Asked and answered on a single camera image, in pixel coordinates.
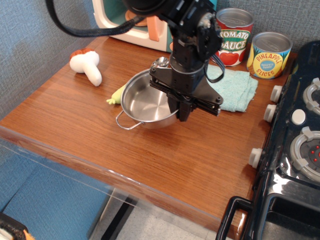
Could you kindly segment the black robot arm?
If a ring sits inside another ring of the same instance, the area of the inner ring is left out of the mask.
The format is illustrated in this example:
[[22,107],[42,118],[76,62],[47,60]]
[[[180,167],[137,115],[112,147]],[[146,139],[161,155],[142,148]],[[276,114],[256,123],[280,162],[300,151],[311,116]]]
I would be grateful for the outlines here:
[[152,67],[150,85],[168,97],[168,105],[185,122],[195,108],[217,116],[223,102],[210,83],[208,65],[221,49],[223,39],[209,0],[125,0],[126,8],[139,17],[156,16],[165,21],[173,38],[170,67]]

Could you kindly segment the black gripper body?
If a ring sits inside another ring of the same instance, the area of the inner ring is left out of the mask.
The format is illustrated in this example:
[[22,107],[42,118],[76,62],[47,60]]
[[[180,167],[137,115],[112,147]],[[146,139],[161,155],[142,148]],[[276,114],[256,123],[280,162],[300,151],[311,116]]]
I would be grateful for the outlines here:
[[224,77],[224,65],[220,63],[218,66],[221,74],[210,79],[207,62],[194,69],[186,69],[173,60],[171,67],[150,68],[150,85],[166,93],[167,97],[180,102],[193,101],[196,108],[218,116],[224,99],[209,85],[209,82],[217,83]]

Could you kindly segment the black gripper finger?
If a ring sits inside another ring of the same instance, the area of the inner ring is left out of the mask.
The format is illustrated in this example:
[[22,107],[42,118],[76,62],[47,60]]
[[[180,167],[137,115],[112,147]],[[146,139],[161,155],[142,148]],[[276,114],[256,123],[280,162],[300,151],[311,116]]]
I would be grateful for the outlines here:
[[168,97],[168,106],[169,106],[171,113],[175,112],[176,116],[180,115],[180,101],[179,100],[176,100],[173,97]]
[[177,118],[180,122],[186,122],[189,118],[190,113],[196,108],[197,106],[194,104],[193,101],[179,101],[177,103]]

